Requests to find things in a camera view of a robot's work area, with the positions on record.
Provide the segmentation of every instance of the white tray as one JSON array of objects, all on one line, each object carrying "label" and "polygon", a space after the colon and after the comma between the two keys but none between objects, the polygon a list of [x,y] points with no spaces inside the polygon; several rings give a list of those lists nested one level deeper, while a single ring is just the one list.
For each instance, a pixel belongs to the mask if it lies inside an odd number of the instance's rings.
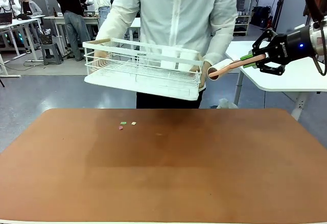
[{"label": "white tray", "polygon": [[[141,51],[130,46],[138,46]],[[189,71],[193,65],[202,69],[203,61],[199,61],[202,58],[198,52],[122,39],[85,42],[83,47],[111,53],[107,58],[94,60],[93,53],[85,49],[87,83],[189,101],[198,99],[201,72]],[[194,56],[197,60],[180,56]]]}]

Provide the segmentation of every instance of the wire rack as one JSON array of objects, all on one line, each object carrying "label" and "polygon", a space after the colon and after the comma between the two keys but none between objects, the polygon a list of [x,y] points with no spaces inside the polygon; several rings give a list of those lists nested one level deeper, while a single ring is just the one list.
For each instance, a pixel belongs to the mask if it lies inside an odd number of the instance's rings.
[{"label": "wire rack", "polygon": [[[121,39],[86,42],[83,47],[89,74],[85,82],[189,101],[199,96],[201,71],[190,71],[194,65],[201,70],[203,61],[199,61],[198,52]],[[94,58],[90,49],[104,51],[107,56]]]}]

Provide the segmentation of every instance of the wooden tabletop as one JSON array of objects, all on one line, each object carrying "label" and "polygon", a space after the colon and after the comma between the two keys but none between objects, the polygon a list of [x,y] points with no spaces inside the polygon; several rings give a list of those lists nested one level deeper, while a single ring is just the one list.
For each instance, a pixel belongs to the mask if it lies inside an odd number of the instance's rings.
[{"label": "wooden tabletop", "polygon": [[326,183],[282,110],[55,109],[0,155],[0,219],[323,222]]}]

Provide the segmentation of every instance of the shelving unit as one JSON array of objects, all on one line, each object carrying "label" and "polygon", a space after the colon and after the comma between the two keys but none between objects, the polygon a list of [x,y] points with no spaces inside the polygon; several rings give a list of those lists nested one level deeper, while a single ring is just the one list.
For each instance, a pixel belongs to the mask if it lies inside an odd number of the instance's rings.
[{"label": "shelving unit", "polygon": [[237,20],[239,20],[240,18],[242,18],[243,23],[236,23],[236,26],[245,26],[246,31],[234,31],[234,33],[245,33],[245,36],[247,35],[247,32],[249,30],[249,25],[250,25],[250,20],[251,20],[251,16],[250,15],[246,15],[246,16],[238,16]]}]

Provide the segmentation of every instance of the gray stool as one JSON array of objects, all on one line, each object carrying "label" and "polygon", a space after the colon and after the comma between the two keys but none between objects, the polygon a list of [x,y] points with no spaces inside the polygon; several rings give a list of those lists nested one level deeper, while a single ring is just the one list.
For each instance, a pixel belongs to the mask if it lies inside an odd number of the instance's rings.
[{"label": "gray stool", "polygon": [[45,65],[48,65],[49,63],[55,63],[59,65],[63,62],[63,57],[61,55],[58,44],[42,44],[41,48]]}]

